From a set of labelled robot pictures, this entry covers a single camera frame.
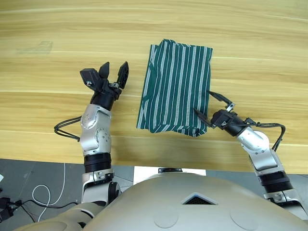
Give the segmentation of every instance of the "black cable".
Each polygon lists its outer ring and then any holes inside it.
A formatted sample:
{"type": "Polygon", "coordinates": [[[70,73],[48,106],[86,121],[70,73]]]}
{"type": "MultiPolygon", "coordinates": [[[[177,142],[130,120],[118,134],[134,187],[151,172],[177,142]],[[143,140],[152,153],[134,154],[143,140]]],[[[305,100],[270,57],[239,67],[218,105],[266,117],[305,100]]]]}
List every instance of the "black cable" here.
{"type": "Polygon", "coordinates": [[[72,204],[78,205],[77,202],[71,202],[71,203],[68,203],[68,204],[63,205],[63,206],[54,206],[54,205],[46,206],[46,205],[41,205],[41,204],[37,203],[37,202],[34,201],[34,200],[27,200],[27,201],[23,202],[20,206],[24,205],[24,204],[27,203],[27,202],[33,202],[33,203],[35,203],[36,205],[38,205],[38,206],[40,206],[40,207],[44,207],[44,208],[64,208],[64,207],[66,207],[66,206],[68,206],[68,205],[72,205],[72,204]]]}
{"type": "Polygon", "coordinates": [[[67,119],[65,121],[62,121],[62,122],[58,123],[56,126],[54,126],[54,132],[56,134],[60,135],[60,136],[72,138],[72,139],[75,139],[75,140],[77,140],[79,142],[80,141],[80,137],[79,136],[76,136],[76,135],[71,134],[69,132],[63,131],[60,128],[63,128],[63,127],[65,127],[67,125],[70,125],[70,124],[74,124],[76,122],[79,122],[80,120],[81,120],[81,116],[76,117],[76,118],[67,119]]]}
{"type": "Polygon", "coordinates": [[[277,141],[274,143],[274,145],[272,147],[272,150],[274,150],[274,151],[277,151],[278,146],[279,146],[280,142],[282,141],[282,137],[285,133],[285,126],[282,125],[282,124],[278,124],[278,123],[260,123],[260,122],[257,122],[255,124],[232,124],[231,123],[231,125],[234,125],[234,126],[256,126],[256,127],[259,127],[259,128],[280,127],[281,128],[280,136],[278,137],[277,141]]]}
{"type": "Polygon", "coordinates": [[[29,215],[29,217],[31,217],[33,223],[35,223],[33,216],[22,205],[20,207],[29,215]]]}

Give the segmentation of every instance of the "green striped towel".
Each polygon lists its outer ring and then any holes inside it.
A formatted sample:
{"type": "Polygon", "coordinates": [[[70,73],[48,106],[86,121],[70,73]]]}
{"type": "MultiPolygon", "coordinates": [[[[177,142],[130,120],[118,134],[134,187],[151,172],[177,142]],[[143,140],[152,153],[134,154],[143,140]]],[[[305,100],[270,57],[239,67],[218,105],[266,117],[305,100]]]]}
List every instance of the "green striped towel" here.
{"type": "Polygon", "coordinates": [[[206,133],[193,108],[207,114],[212,52],[168,39],[151,45],[137,128],[193,137],[206,133]]]}

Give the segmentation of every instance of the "black cable on floor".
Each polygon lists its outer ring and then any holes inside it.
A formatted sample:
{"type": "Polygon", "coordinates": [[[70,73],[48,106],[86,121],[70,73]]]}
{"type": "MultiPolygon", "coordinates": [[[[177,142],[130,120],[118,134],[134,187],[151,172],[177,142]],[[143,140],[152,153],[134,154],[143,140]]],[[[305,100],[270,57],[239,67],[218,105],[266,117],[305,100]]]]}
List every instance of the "black cable on floor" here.
{"type": "Polygon", "coordinates": [[[24,205],[27,202],[35,203],[36,205],[43,207],[43,208],[64,208],[64,207],[66,207],[68,205],[72,205],[72,204],[78,205],[77,202],[71,202],[71,203],[68,203],[68,204],[62,205],[62,206],[54,206],[54,205],[45,206],[45,205],[40,205],[39,203],[35,202],[34,200],[27,200],[27,201],[23,202],[21,205],[24,205]]]}
{"type": "Polygon", "coordinates": [[[33,216],[22,205],[20,207],[29,215],[29,217],[31,217],[33,223],[35,223],[33,216]]]}

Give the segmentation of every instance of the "vent grille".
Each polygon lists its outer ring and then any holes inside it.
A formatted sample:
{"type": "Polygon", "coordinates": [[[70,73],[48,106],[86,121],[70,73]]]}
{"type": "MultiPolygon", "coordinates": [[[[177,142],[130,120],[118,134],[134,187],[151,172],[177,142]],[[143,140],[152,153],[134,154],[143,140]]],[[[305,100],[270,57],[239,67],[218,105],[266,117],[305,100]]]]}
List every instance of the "vent grille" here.
{"type": "Polygon", "coordinates": [[[200,197],[195,196],[189,201],[187,201],[185,205],[213,205],[213,204],[200,197]]]}

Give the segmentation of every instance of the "gray floor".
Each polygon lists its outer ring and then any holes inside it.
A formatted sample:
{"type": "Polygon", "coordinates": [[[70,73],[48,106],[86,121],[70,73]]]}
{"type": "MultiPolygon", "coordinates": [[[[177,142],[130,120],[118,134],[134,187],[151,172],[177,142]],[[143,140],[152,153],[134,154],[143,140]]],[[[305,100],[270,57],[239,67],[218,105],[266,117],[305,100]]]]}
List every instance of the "gray floor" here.
{"type": "MultiPolygon", "coordinates": [[[[122,190],[132,185],[134,167],[132,166],[113,166],[116,177],[114,178],[122,190]]],[[[66,164],[66,183],[64,193],[57,205],[64,205],[69,202],[80,202],[81,200],[81,174],[84,173],[83,165],[66,164]]],[[[262,196],[263,188],[259,185],[258,179],[254,173],[249,172],[226,172],[226,171],[206,171],[208,176],[218,177],[234,181],[256,194],[262,196]]],[[[0,188],[3,192],[0,197],[10,197],[12,201],[21,199],[22,201],[32,199],[32,190],[38,184],[46,184],[51,191],[51,202],[54,202],[62,188],[63,183],[63,164],[14,161],[0,159],[0,174],[4,179],[0,182],[0,188]]],[[[304,202],[308,204],[308,176],[307,175],[290,175],[293,186],[295,186],[304,202]]],[[[47,202],[48,194],[46,189],[39,188],[35,197],[47,202]]],[[[35,219],[38,219],[43,208],[32,204],[26,204],[26,209],[31,212],[35,219]]],[[[62,209],[47,209],[42,219],[48,219],[59,213],[66,211],[69,207],[62,209]]],[[[30,217],[22,210],[14,212],[14,216],[0,223],[1,231],[11,231],[20,226],[31,223],[30,217]]]]}
{"type": "MultiPolygon", "coordinates": [[[[39,184],[45,184],[51,191],[51,202],[57,200],[63,185],[63,164],[15,161],[0,159],[0,174],[4,176],[0,182],[3,192],[1,197],[10,197],[11,201],[21,199],[26,201],[32,199],[32,190],[39,184]]],[[[121,185],[122,191],[133,184],[134,167],[113,166],[115,170],[114,181],[121,185]]],[[[84,173],[83,165],[66,164],[66,181],[64,192],[56,205],[65,205],[72,201],[81,201],[81,175],[84,173]]],[[[34,194],[35,198],[47,202],[48,193],[43,187],[39,187],[34,194]]],[[[59,213],[66,211],[73,205],[61,209],[47,209],[42,220],[52,218],[59,213]]],[[[25,208],[37,220],[44,208],[31,202],[25,204],[25,208]]],[[[31,223],[31,218],[20,208],[14,212],[14,216],[0,223],[1,231],[11,231],[20,226],[31,223]]]]}

